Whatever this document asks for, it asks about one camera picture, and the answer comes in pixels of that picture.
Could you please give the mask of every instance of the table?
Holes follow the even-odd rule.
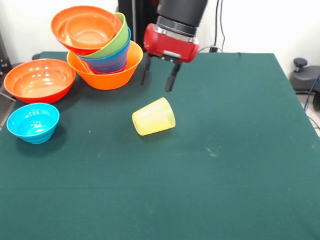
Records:
[[[200,54],[171,93],[169,62],[146,87],[143,66],[113,91],[77,77],[47,143],[3,128],[0,239],[320,238],[320,142],[273,54]],[[176,127],[139,136],[132,113],[160,97]]]

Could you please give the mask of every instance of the stacked bowls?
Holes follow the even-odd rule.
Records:
[[[69,65],[94,88],[122,87],[142,60],[142,49],[130,41],[131,30],[120,12],[74,6],[59,12],[52,20],[51,29],[57,40],[70,50]]]

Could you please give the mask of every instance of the plastic bowl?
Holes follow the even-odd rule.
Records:
[[[38,59],[13,68],[4,78],[5,89],[31,103],[55,103],[70,90],[76,72],[65,61]]]
[[[34,103],[14,111],[6,127],[13,135],[28,143],[42,144],[54,134],[59,117],[59,111],[54,106]]]
[[[92,70],[96,72],[115,72],[121,68],[124,67],[124,64],[127,61],[127,55],[130,45],[130,39],[131,39],[131,31],[128,27],[129,31],[129,38],[127,39],[126,44],[117,52],[114,54],[111,54],[106,57],[102,58],[86,58],[83,56],[79,56],[83,61],[85,61]]]
[[[119,73],[119,72],[122,72],[123,70],[125,70],[127,66],[127,62],[125,62],[125,65],[123,68],[119,69],[118,71],[112,71],[112,72],[103,72],[103,71],[95,71],[94,69],[91,69],[91,71],[94,73],[94,74],[98,74],[98,75],[102,75],[102,74],[116,74],[116,73]]]
[[[121,62],[113,65],[113,66],[108,66],[108,67],[91,67],[89,66],[89,68],[93,71],[93,72],[100,72],[100,73],[112,73],[112,72],[117,72],[120,69],[123,69],[125,66],[127,65],[127,59],[123,59]]]
[[[98,14],[107,18],[111,22],[115,21],[115,26],[114,26],[115,34],[117,34],[123,26],[120,19],[116,17],[114,14],[95,6],[73,6],[57,13],[51,22],[51,30],[54,36],[67,49],[80,55],[92,54],[100,49],[100,48],[90,49],[90,48],[73,47],[70,37],[67,34],[67,30],[66,30],[67,22],[72,17],[78,14],[84,14],[84,13]]]
[[[99,59],[99,58],[104,58],[107,57],[111,54],[114,54],[118,52],[128,41],[129,38],[129,31],[128,31],[128,24],[126,21],[126,17],[123,13],[121,12],[116,12],[115,15],[117,18],[122,22],[122,27],[120,31],[117,33],[117,35],[103,48],[101,48],[99,51],[89,54],[89,55],[84,55],[84,58],[87,59]]]
[[[87,63],[82,61],[74,52],[68,52],[66,59],[70,66],[83,78],[83,80],[95,89],[112,90],[127,84],[143,58],[141,47],[131,41],[127,55],[127,65],[121,72],[113,74],[94,74]]]
[[[115,21],[96,13],[82,13],[66,24],[72,46],[81,49],[100,49],[115,36]]]

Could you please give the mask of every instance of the plastic cup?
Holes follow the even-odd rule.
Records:
[[[176,126],[174,112],[164,97],[134,112],[132,121],[141,136],[172,129]]]

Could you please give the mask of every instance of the blue bowl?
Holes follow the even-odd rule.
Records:
[[[28,143],[42,144],[54,134],[59,118],[59,111],[53,105],[34,103],[14,111],[6,127],[13,135]]]
[[[91,67],[90,68],[96,72],[100,72],[100,73],[113,73],[116,72],[120,69],[123,69],[125,66],[127,65],[127,59],[125,58],[124,60],[122,60],[121,62],[113,65],[113,66],[109,66],[109,67]]]
[[[85,61],[91,69],[94,69],[97,72],[100,72],[99,69],[107,69],[113,66],[121,66],[121,63],[125,63],[127,60],[128,50],[130,46],[131,31],[129,27],[128,27],[128,31],[129,31],[129,38],[126,44],[119,51],[109,56],[105,56],[102,58],[85,58],[81,55],[77,55],[77,56],[81,58],[83,61]],[[115,72],[121,69],[121,67],[116,70],[115,68],[116,67],[113,67],[113,69],[109,72]]]

